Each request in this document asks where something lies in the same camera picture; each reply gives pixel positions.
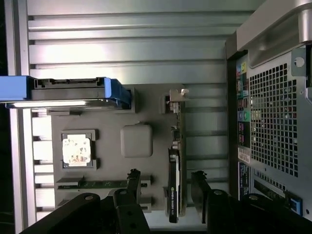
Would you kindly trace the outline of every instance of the label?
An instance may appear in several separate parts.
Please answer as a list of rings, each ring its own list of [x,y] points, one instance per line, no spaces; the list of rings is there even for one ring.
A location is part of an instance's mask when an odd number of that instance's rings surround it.
[[[238,198],[250,193],[250,167],[243,162],[238,162]]]
[[[239,147],[238,149],[238,159],[250,163],[250,155],[251,155],[251,149],[245,148],[245,147]]]

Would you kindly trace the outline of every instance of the sticker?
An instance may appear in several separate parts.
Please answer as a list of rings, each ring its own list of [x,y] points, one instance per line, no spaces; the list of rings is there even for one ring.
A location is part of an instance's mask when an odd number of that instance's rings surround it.
[[[250,163],[250,155],[251,155],[251,149],[249,148],[238,148],[238,159]]]
[[[247,72],[247,64],[246,62],[241,64],[241,73],[246,73]]]
[[[237,72],[238,75],[240,75],[240,73],[241,73],[241,66],[238,66],[238,67],[236,68],[236,72]]]
[[[85,135],[67,135],[62,143],[63,160],[69,167],[87,166],[91,161],[90,139]]]

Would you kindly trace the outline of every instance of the screw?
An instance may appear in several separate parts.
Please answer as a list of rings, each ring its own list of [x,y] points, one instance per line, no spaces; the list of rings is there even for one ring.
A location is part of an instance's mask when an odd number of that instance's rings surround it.
[[[214,191],[214,194],[216,194],[216,195],[221,195],[222,192],[221,192],[220,190],[216,190],[216,191]]]
[[[253,200],[253,201],[257,201],[257,200],[258,200],[258,197],[255,196],[255,195],[250,195],[250,196],[249,196],[249,199],[250,199],[250,200]]]
[[[86,196],[85,199],[86,199],[86,200],[92,200],[93,197],[92,197],[92,196]]]

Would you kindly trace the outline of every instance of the ventilation holes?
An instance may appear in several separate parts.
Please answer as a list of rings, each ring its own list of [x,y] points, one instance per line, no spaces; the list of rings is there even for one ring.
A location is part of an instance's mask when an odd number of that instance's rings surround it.
[[[281,189],[283,191],[286,191],[286,186],[284,184],[277,182],[276,180],[266,176],[265,174],[261,173],[260,171],[253,170],[253,173],[257,177],[265,180],[266,182],[270,183],[271,185],[274,185],[275,187],[277,187],[277,188],[279,188],[279,189]]]
[[[297,84],[287,64],[250,78],[252,158],[298,177]]]

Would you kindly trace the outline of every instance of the mesh grille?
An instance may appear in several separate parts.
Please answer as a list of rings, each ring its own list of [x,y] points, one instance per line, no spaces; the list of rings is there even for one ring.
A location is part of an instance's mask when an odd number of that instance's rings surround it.
[[[274,185],[275,187],[286,191],[286,186],[282,183],[277,182],[276,180],[272,179],[271,177],[266,176],[265,174],[261,173],[260,171],[254,170],[253,173],[258,176],[259,178],[265,180],[266,182]]]
[[[296,80],[287,64],[250,78],[252,158],[298,177]]]

